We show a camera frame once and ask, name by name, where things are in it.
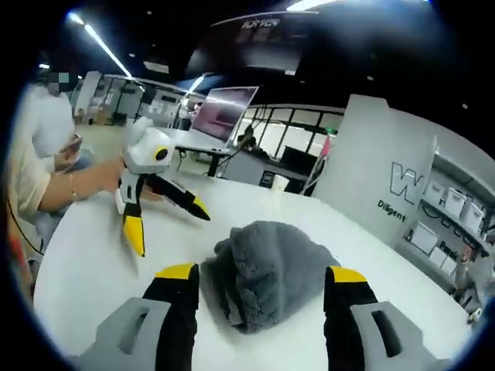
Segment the bracelet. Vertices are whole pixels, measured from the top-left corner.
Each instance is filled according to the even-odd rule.
[[[70,192],[72,193],[72,196],[70,197],[71,201],[73,203],[77,202],[80,200],[79,196],[77,195],[77,193],[74,192],[74,188],[73,188],[73,177],[74,175],[72,173],[69,174],[69,185],[70,185]]]

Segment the floor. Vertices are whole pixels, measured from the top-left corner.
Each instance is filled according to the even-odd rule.
[[[81,125],[76,127],[76,132],[83,137],[83,149],[88,150],[95,162],[104,162],[106,160],[118,157],[124,148],[125,129],[113,126],[95,126]],[[179,153],[176,151],[172,157],[170,167],[177,169],[179,167]],[[204,162],[194,161],[190,154],[183,159],[179,170],[181,172],[192,172],[195,174],[204,174],[208,171],[209,164]],[[26,235],[29,242],[39,248],[41,244],[40,238],[36,235],[35,228],[23,220],[19,221],[23,233]],[[36,258],[39,255],[29,248],[25,242],[26,251],[29,251],[28,258]]]

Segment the w logo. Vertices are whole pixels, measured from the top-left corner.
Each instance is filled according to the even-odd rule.
[[[396,196],[404,195],[404,199],[411,205],[415,204],[416,187],[421,189],[424,176],[417,176],[414,170],[408,168],[403,171],[402,165],[392,162],[392,173],[390,178],[390,192]]]

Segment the laptop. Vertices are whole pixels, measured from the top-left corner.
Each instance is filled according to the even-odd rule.
[[[188,131],[160,128],[180,149],[227,154],[227,143],[259,87],[225,87],[208,93]]]

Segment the white shirt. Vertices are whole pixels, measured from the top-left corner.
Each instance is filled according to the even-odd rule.
[[[65,93],[54,97],[46,87],[31,87],[27,100],[24,125],[32,136],[36,155],[52,172],[53,155],[69,142],[74,133],[72,106]]]

